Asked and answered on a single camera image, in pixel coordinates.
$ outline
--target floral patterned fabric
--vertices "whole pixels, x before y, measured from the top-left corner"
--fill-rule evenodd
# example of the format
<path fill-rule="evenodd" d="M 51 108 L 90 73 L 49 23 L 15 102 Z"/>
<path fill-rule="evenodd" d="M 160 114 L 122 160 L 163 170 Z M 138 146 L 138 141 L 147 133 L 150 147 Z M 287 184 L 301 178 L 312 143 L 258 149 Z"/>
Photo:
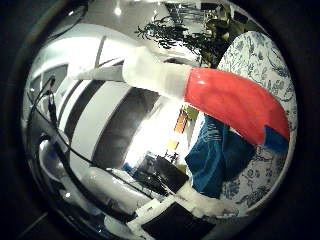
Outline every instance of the floral patterned fabric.
<path fill-rule="evenodd" d="M 218 69 L 248 78 L 267 89 L 286 111 L 290 126 L 286 158 L 258 147 L 248 166 L 235 179 L 223 183 L 220 199 L 235 204 L 240 212 L 245 213 L 270 191 L 281 172 L 285 171 L 284 166 L 288 167 L 297 131 L 296 96 L 280 51 L 270 38 L 261 33 L 247 32 L 237 37 Z"/>

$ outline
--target wire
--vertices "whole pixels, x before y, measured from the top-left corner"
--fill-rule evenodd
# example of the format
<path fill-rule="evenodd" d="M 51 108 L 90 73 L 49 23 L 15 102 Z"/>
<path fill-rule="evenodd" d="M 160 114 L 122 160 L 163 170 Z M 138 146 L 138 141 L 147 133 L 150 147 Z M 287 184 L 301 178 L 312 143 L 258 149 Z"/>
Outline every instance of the wire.
<path fill-rule="evenodd" d="M 49 92 L 44 92 L 44 90 L 46 89 L 46 87 L 48 86 L 48 84 L 50 83 L 50 85 L 53 85 L 54 84 L 54 81 L 55 81 L 55 76 L 51 76 L 46 82 L 45 84 L 43 85 L 42 89 L 39 91 L 36 99 L 34 100 L 34 102 L 32 103 L 32 108 L 30 110 L 30 113 L 29 113 L 29 116 L 28 116 L 28 119 L 27 119 L 27 137 L 26 137 L 26 145 L 27 145 L 27 153 L 32 156 L 32 153 L 31 152 L 28 152 L 30 150 L 30 134 L 31 134 L 31 125 L 32 125 L 32 120 L 33 120 L 33 113 L 35 110 L 38 110 L 37 109 L 37 106 L 38 106 L 38 103 L 41 101 L 41 99 L 48 95 Z"/>
<path fill-rule="evenodd" d="M 50 101 L 49 101 L 49 104 L 52 104 L 52 106 L 55 106 L 54 96 L 52 96 L 52 102 L 50 103 Z M 49 112 L 51 112 L 51 113 L 50 113 L 50 116 L 55 115 L 55 113 L 52 112 L 52 111 L 54 111 L 54 109 L 55 109 L 55 107 L 49 107 Z M 55 122 L 55 121 L 52 122 L 52 120 L 51 120 L 51 124 L 52 124 L 52 126 L 54 127 L 54 129 L 55 129 L 58 137 L 61 139 L 61 141 L 62 141 L 63 144 L 68 148 L 69 151 L 71 151 L 72 153 L 74 153 L 75 155 L 77 155 L 77 156 L 78 156 L 79 158 L 81 158 L 83 161 L 85 161 L 85 162 L 89 163 L 90 165 L 92 165 L 92 166 L 94 166 L 94 167 L 97 167 L 97 168 L 99 168 L 99 169 L 101 169 L 101 170 L 109 173 L 109 174 L 112 175 L 114 178 L 116 178 L 116 179 L 122 181 L 123 183 L 129 185 L 130 187 L 132 187 L 133 189 L 135 189 L 135 190 L 137 190 L 138 192 L 142 193 L 143 195 L 147 196 L 148 198 L 153 199 L 153 197 L 152 197 L 151 195 L 148 195 L 147 193 L 145 193 L 145 192 L 142 191 L 141 189 L 139 189 L 139 188 L 135 187 L 134 185 L 132 185 L 130 182 L 128 182 L 128 181 L 122 179 L 121 177 L 117 176 L 116 174 L 114 174 L 114 173 L 112 172 L 112 170 L 101 168 L 99 165 L 97 165 L 96 163 L 92 162 L 91 160 L 89 160 L 88 158 L 86 158 L 85 156 L 83 156 L 82 154 L 80 154 L 78 151 L 74 150 L 74 149 L 64 140 L 63 136 L 61 135 L 61 133 L 60 133 L 60 131 L 59 131 L 59 128 L 58 128 L 56 122 Z"/>
<path fill-rule="evenodd" d="M 56 40 L 57 38 L 61 37 L 63 34 L 65 34 L 66 32 L 70 31 L 72 28 L 74 28 L 78 23 L 80 23 L 84 17 L 86 16 L 88 10 L 89 10 L 89 5 L 88 5 L 88 2 L 87 1 L 84 1 L 84 3 L 81 4 L 84 8 L 82 10 L 82 13 L 80 15 L 80 17 L 77 19 L 77 21 L 75 23 L 73 23 L 69 28 L 59 32 L 59 33 L 56 33 L 52 36 L 50 36 L 46 42 L 46 44 L 48 44 L 49 42 L 52 42 L 54 40 Z"/>
<path fill-rule="evenodd" d="M 49 96 L 49 106 L 48 107 L 48 110 L 49 110 L 49 113 L 50 113 L 50 118 L 53 118 L 54 116 L 56 116 L 56 103 L 55 103 L 55 99 L 54 99 L 54 94 L 51 90 L 48 90 L 46 93 L 43 94 L 43 91 L 44 89 L 48 86 L 49 83 L 51 83 L 51 85 L 53 85 L 53 82 L 54 81 L 54 77 L 51 76 L 47 82 L 44 84 L 43 88 L 41 89 L 41 91 L 39 92 L 39 94 L 37 95 L 33 105 L 32 105 L 32 109 L 30 111 L 30 114 L 29 114 L 29 118 L 28 118 L 28 124 L 27 124 L 27 149 L 29 150 L 30 149 L 30 130 L 31 130 L 31 123 L 32 123 L 32 120 L 33 120 L 33 114 L 34 114 L 34 111 L 37 111 L 37 113 L 47 122 L 49 123 L 55 130 L 55 132 L 57 133 L 57 136 L 61 139 L 61 141 L 63 142 L 63 144 L 68 148 L 68 151 L 71 151 L 72 153 L 74 153 L 75 155 L 77 155 L 80 159 L 82 159 L 83 161 L 89 163 L 90 165 L 94 166 L 94 167 L 97 167 L 107 173 L 109 173 L 111 176 L 113 176 L 114 178 L 122 181 L 123 183 L 129 185 L 131 188 L 135 189 L 136 191 L 142 193 L 143 195 L 147 196 L 148 198 L 150 199 L 153 199 L 153 197 L 151 195 L 148 195 L 147 193 L 145 193 L 144 191 L 142 191 L 141 189 L 135 187 L 134 185 L 132 185 L 130 182 L 122 179 L 121 177 L 117 176 L 116 174 L 113 173 L 112 170 L 109 170 L 109 169 L 104 169 L 104 168 L 101 168 L 99 165 L 97 165 L 96 163 L 92 162 L 91 160 L 89 160 L 88 158 L 86 158 L 85 156 L 83 156 L 82 154 L 80 154 L 77 150 L 73 149 L 64 139 L 64 137 L 61 135 L 60 131 L 59 131 L 59 128 L 57 126 L 57 122 L 56 120 L 54 120 L 54 122 L 52 122 L 53 119 L 51 119 L 51 122 L 47 119 L 46 116 L 44 116 L 37 108 L 37 105 L 38 103 L 40 102 L 40 100 L 44 97 L 44 96 Z"/>

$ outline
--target ceiling light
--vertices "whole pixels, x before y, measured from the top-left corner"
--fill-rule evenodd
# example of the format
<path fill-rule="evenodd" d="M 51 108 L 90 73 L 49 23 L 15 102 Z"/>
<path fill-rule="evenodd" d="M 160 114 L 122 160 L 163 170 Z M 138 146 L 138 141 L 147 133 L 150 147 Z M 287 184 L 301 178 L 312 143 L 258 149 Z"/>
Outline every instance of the ceiling light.
<path fill-rule="evenodd" d="M 121 11 L 121 9 L 120 9 L 119 7 L 116 7 L 116 8 L 114 9 L 114 14 L 115 14 L 115 15 L 120 16 L 121 13 L 122 13 L 122 11 Z"/>

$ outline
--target blue cloth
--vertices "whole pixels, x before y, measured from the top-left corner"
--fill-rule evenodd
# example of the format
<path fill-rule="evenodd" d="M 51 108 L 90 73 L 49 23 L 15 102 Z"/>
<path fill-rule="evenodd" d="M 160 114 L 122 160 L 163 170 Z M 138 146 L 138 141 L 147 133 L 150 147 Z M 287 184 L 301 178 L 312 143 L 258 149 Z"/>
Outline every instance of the blue cloth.
<path fill-rule="evenodd" d="M 193 188 L 219 198 L 224 181 L 236 177 L 255 154 L 255 147 L 230 127 L 205 115 L 197 142 L 185 160 L 192 172 Z"/>
<path fill-rule="evenodd" d="M 266 136 L 262 146 L 272 150 L 282 156 L 288 152 L 289 142 L 272 128 L 265 126 L 264 135 Z"/>

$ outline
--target cable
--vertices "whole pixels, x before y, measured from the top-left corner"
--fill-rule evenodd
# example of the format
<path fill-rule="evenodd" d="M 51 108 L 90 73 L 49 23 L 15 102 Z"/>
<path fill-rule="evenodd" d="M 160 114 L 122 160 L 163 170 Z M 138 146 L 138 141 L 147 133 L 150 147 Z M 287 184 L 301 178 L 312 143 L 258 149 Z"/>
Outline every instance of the cable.
<path fill-rule="evenodd" d="M 32 120 L 33 120 L 33 113 L 35 110 L 38 110 L 37 109 L 37 106 L 38 106 L 38 103 L 41 101 L 41 99 L 44 97 L 44 96 L 47 96 L 49 94 L 49 92 L 44 92 L 44 90 L 46 89 L 46 87 L 48 86 L 48 84 L 50 83 L 50 86 L 53 86 L 55 82 L 55 76 L 52 75 L 46 82 L 45 84 L 43 85 L 42 89 L 39 91 L 36 99 L 34 100 L 34 102 L 32 103 L 32 108 L 30 110 L 30 113 L 29 113 L 29 116 L 28 116 L 28 119 L 27 119 L 27 133 L 26 133 L 26 145 L 27 145 L 27 153 L 30 154 L 30 156 L 32 157 L 32 153 L 31 152 L 28 152 L 28 150 L 30 150 L 30 134 L 31 134 L 31 123 L 32 123 Z"/>
<path fill-rule="evenodd" d="M 141 189 L 135 187 L 134 185 L 132 185 L 130 182 L 122 179 L 121 177 L 117 176 L 116 174 L 114 174 L 112 172 L 112 170 L 109 169 L 104 169 L 101 168 L 100 166 L 98 166 L 96 163 L 92 162 L 91 160 L 87 159 L 85 156 L 83 156 L 82 154 L 80 154 L 78 151 L 74 150 L 63 138 L 63 136 L 61 135 L 59 128 L 57 126 L 57 119 L 56 119 L 56 104 L 55 104 L 55 99 L 54 99 L 54 94 L 51 90 L 47 90 L 47 92 L 45 92 L 44 94 L 43 91 L 45 90 L 45 88 L 48 86 L 48 84 L 50 83 L 50 86 L 52 87 L 55 81 L 55 77 L 51 76 L 47 82 L 44 84 L 43 88 L 41 89 L 41 91 L 39 92 L 39 94 L 37 95 L 33 105 L 32 105 L 32 109 L 30 111 L 29 117 L 28 117 L 28 124 L 27 124 L 27 150 L 30 149 L 30 130 L 31 130 L 31 123 L 33 120 L 33 114 L 34 111 L 37 111 L 40 116 L 47 122 L 49 123 L 55 130 L 55 132 L 57 133 L 58 137 L 61 139 L 61 141 L 63 142 L 63 144 L 68 148 L 69 151 L 71 151 L 72 153 L 74 153 L 75 155 L 77 155 L 79 158 L 81 158 L 83 161 L 89 163 L 90 165 L 97 167 L 107 173 L 109 173 L 111 176 L 113 176 L 114 178 L 122 181 L 123 183 L 129 185 L 131 188 L 135 189 L 136 191 L 142 193 L 143 195 L 147 196 L 150 199 L 153 199 L 153 197 L 151 195 L 148 195 L 147 193 L 145 193 L 144 191 L 142 191 Z M 49 96 L 49 105 L 48 105 L 48 110 L 49 110 L 49 114 L 50 114 L 50 118 L 51 118 L 51 122 L 38 110 L 37 105 L 39 103 L 39 101 L 44 97 L 44 96 Z"/>
<path fill-rule="evenodd" d="M 78 23 L 80 23 L 83 20 L 83 18 L 86 16 L 86 14 L 87 14 L 87 12 L 89 10 L 88 1 L 84 1 L 84 3 L 82 3 L 81 5 L 84 7 L 84 9 L 82 10 L 82 13 L 81 13 L 80 17 L 77 19 L 77 21 L 75 23 L 73 23 L 69 28 L 50 36 L 48 38 L 46 44 L 56 40 L 58 37 L 62 36 L 63 34 L 65 34 L 68 31 L 70 31 L 72 28 L 74 28 Z"/>
<path fill-rule="evenodd" d="M 52 94 L 52 97 L 51 97 L 51 101 L 49 101 L 49 113 L 50 113 L 50 117 L 52 117 L 51 119 L 51 124 L 52 126 L 54 127 L 58 137 L 60 138 L 60 140 L 63 142 L 63 144 L 68 148 L 69 151 L 71 151 L 72 153 L 74 153 L 75 155 L 77 155 L 79 158 L 81 158 L 83 161 L 89 163 L 90 165 L 94 166 L 94 167 L 97 167 L 107 173 L 109 173 L 111 176 L 113 176 L 114 178 L 122 181 L 123 183 L 129 185 L 130 187 L 132 187 L 133 189 L 137 190 L 138 192 L 142 193 L 143 195 L 147 196 L 148 198 L 150 199 L 153 199 L 152 196 L 148 195 L 147 193 L 145 193 L 144 191 L 142 191 L 141 189 L 135 187 L 134 185 L 132 185 L 130 182 L 122 179 L 121 177 L 117 176 L 116 174 L 114 174 L 112 172 L 112 170 L 109 170 L 109 169 L 104 169 L 104 168 L 101 168 L 100 166 L 98 166 L 96 163 L 92 162 L 91 160 L 89 160 L 88 158 L 86 158 L 85 156 L 83 156 L 82 154 L 80 154 L 78 151 L 74 150 L 63 138 L 63 136 L 61 135 L 60 131 L 59 131 L 59 128 L 57 126 L 57 121 L 56 121 L 56 113 L 55 113 L 55 100 L 54 100 L 54 96 Z"/>
<path fill-rule="evenodd" d="M 32 105 L 32 109 L 30 111 L 29 117 L 28 117 L 28 124 L 27 124 L 27 150 L 30 150 L 30 129 L 31 129 L 31 123 L 33 120 L 33 114 L 34 112 L 37 110 L 37 112 L 40 113 L 40 111 L 37 109 L 37 105 L 40 102 L 40 100 L 44 97 L 44 96 L 49 96 L 49 101 L 48 101 L 48 110 L 49 110 L 49 114 L 50 114 L 50 119 L 51 122 L 49 122 L 46 117 L 43 114 L 40 114 L 40 116 L 42 118 L 44 118 L 46 121 L 48 121 L 48 123 L 54 128 L 54 130 L 57 132 L 57 135 L 59 136 L 59 138 L 63 141 L 63 143 L 68 147 L 69 150 L 72 150 L 73 152 L 77 153 L 75 150 L 73 150 L 68 143 L 65 142 L 65 140 L 63 139 L 63 137 L 61 136 L 58 126 L 57 126 L 57 117 L 56 117 L 56 104 L 55 104 L 55 99 L 54 99 L 54 94 L 51 90 L 53 84 L 55 81 L 55 77 L 51 76 L 47 82 L 44 84 L 43 88 L 40 90 L 39 94 L 37 95 L 33 105 Z M 48 86 L 48 84 L 50 83 L 50 90 L 47 90 L 45 93 L 45 89 Z M 58 142 L 55 142 L 53 144 L 55 152 L 57 153 L 61 163 L 63 164 L 63 167 L 65 169 L 65 171 L 67 172 L 68 176 L 70 177 L 70 179 L 72 180 L 72 182 L 77 186 L 77 188 L 79 189 L 79 191 L 92 203 L 94 204 L 98 209 L 100 209 L 102 212 L 118 219 L 121 222 L 128 222 L 131 221 L 134 216 L 127 214 L 127 213 L 121 213 L 118 212 L 110 207 L 108 207 L 105 203 L 103 203 L 100 199 L 98 199 L 94 194 L 92 194 L 87 188 L 86 186 L 84 186 L 82 184 L 82 182 L 77 178 L 77 176 L 74 174 L 69 161 L 67 160 L 67 157 L 65 156 L 65 153 L 62 151 L 60 145 Z M 85 157 L 83 157 L 81 154 L 77 153 L 77 155 L 81 156 L 81 158 L 87 162 L 89 162 L 91 165 L 95 165 L 93 164 L 89 159 L 86 159 Z M 106 170 L 106 169 L 102 169 L 106 172 L 108 172 L 110 175 L 112 175 L 113 177 L 121 180 L 122 182 L 128 184 L 130 187 L 134 188 L 135 190 L 143 193 L 145 196 L 149 197 L 150 199 L 152 199 L 152 197 L 150 197 L 149 195 L 147 195 L 145 192 L 141 191 L 140 189 L 136 188 L 135 186 L 133 186 L 132 184 L 128 183 L 127 181 L 123 180 L 122 178 L 118 177 L 117 175 L 115 175 L 114 173 L 112 173 L 112 171 Z"/>

